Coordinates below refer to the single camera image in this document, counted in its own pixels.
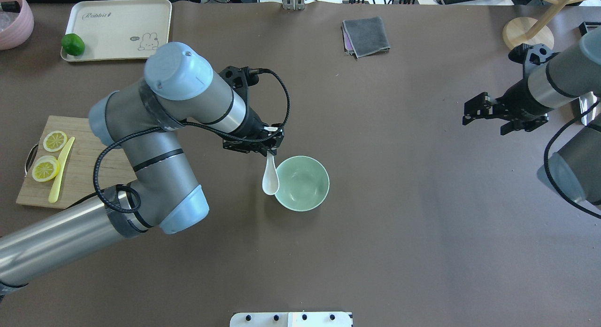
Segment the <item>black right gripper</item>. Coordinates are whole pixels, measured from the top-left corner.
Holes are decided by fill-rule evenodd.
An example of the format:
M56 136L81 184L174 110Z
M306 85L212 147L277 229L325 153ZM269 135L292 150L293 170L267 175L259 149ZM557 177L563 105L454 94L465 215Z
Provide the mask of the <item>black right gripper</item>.
M511 49L508 58L522 65L523 78L509 87L503 96L492 98L482 92L464 103L463 125L475 119L502 119L507 121L500 127L500 134L510 132L532 132L549 121L550 107L543 106L532 96L528 87L529 76L556 56L544 44L520 44Z

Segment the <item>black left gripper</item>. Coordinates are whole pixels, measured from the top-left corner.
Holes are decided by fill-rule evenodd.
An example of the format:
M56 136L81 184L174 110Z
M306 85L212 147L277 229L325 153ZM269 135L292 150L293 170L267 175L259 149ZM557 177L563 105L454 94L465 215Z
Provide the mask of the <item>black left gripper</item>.
M221 136L226 150L277 155L277 149L284 139L285 121L272 124L271 127L275 130L268 130L268 124L249 106L249 87L258 84L258 76L261 74L273 75L285 90L282 79L271 69L228 66L219 72L219 76L242 98L243 110L246 111L239 127L234 132Z

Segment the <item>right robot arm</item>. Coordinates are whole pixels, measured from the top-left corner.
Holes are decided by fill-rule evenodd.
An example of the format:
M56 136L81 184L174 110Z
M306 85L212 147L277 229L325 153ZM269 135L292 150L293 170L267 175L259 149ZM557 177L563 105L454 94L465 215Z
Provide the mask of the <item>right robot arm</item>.
M463 125L477 119L502 119L503 136L533 132L549 121L551 111L593 95L593 103L549 139L537 177L569 205L599 218L599 213L586 209L583 203L600 207L600 116L584 124L558 151L552 152L551 148L569 126L600 106L600 29L590 30L562 52L554 52L544 44L520 44L508 57L522 65L522 79L498 98L483 92L465 102Z

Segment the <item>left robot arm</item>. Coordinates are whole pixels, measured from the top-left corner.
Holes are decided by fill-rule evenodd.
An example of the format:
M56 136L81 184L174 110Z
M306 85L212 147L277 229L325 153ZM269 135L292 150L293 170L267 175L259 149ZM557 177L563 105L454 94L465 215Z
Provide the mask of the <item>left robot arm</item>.
M105 145L93 167L94 194L2 237L1 295L155 226L174 234L204 219L208 201L175 132L195 126L221 137L224 149L275 155L286 121L268 125L248 102L261 74L273 71L217 73L186 44L159 47L139 81L89 112Z

